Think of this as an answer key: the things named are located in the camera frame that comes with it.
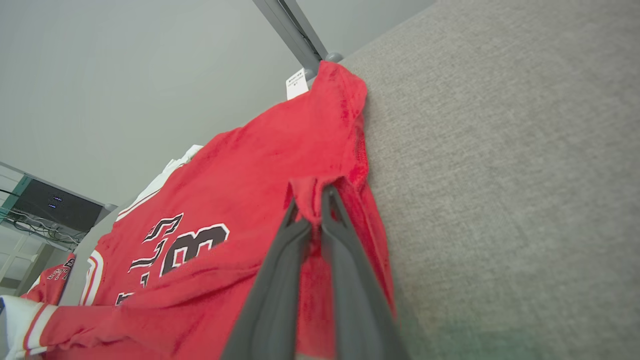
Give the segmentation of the dark grey bin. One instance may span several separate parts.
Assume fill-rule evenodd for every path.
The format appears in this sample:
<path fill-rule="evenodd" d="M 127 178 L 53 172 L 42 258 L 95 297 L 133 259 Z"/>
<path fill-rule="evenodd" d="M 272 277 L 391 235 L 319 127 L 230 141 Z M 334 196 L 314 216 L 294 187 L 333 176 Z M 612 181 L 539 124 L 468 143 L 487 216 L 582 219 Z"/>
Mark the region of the dark grey bin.
<path fill-rule="evenodd" d="M 88 232 L 98 222 L 103 206 L 68 193 L 34 178 L 26 177 L 25 187 L 11 208 L 77 232 Z"/>

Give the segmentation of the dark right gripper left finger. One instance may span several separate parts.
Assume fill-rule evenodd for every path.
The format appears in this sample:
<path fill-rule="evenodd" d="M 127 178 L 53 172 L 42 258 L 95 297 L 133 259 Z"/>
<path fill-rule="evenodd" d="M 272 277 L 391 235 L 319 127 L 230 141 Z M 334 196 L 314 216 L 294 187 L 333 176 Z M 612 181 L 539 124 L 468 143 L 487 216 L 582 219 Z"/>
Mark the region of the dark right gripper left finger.
<path fill-rule="evenodd" d="M 220 360 L 295 360 L 301 267 L 312 235 L 291 199 Z"/>

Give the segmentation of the red basketball jersey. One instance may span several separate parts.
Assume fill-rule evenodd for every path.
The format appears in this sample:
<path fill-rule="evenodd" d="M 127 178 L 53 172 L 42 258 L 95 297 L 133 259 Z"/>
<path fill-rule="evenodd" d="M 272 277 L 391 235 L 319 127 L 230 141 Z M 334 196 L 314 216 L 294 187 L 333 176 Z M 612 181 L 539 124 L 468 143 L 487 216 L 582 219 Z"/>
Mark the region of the red basketball jersey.
<path fill-rule="evenodd" d="M 368 185 L 365 82 L 323 61 L 311 89 L 218 134 L 97 242 L 78 305 L 4 295 L 6 360 L 220 360 L 291 199 L 311 223 L 295 355 L 336 360 L 322 194 L 334 186 L 394 319 Z"/>

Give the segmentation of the red shorts with white band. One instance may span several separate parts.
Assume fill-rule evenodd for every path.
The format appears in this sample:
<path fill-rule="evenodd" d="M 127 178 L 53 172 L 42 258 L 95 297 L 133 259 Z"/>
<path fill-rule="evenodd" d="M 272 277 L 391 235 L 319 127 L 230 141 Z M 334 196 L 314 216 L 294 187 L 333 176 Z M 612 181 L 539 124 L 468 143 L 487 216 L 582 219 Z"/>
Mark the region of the red shorts with white band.
<path fill-rule="evenodd" d="M 75 261 L 75 253 L 69 253 L 62 264 L 42 271 L 30 289 L 20 298 L 57 306 L 66 289 L 67 280 L 74 268 Z"/>

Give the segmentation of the grey partition joint post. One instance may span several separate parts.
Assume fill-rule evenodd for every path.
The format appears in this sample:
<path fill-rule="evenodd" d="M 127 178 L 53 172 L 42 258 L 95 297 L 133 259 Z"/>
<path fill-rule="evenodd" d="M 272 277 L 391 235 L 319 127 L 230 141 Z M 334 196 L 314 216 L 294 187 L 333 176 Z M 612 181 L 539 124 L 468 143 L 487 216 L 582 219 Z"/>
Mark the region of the grey partition joint post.
<path fill-rule="evenodd" d="M 297 0 L 252 2 L 302 64 L 307 82 L 311 82 L 318 75 L 321 61 L 340 63 L 345 58 L 338 52 L 327 51 Z"/>

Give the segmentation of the teal box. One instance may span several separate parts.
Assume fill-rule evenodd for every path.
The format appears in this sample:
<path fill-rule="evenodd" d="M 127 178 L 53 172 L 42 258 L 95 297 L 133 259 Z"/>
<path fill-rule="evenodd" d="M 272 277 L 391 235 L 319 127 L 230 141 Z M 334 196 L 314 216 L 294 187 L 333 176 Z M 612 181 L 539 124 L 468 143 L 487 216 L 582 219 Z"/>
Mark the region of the teal box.
<path fill-rule="evenodd" d="M 0 174 L 0 223 L 6 219 L 32 180 L 27 175 L 23 175 L 20 180 L 14 180 Z"/>

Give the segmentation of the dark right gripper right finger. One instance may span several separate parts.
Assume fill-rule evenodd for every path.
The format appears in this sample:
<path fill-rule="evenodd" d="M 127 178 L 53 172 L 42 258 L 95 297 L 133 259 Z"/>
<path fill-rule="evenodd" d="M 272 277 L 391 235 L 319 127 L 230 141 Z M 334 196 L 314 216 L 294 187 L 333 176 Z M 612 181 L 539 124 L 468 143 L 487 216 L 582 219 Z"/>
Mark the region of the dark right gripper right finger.
<path fill-rule="evenodd" d="M 410 360 L 387 298 L 332 185 L 322 192 L 321 251 L 331 272 L 336 360 Z"/>

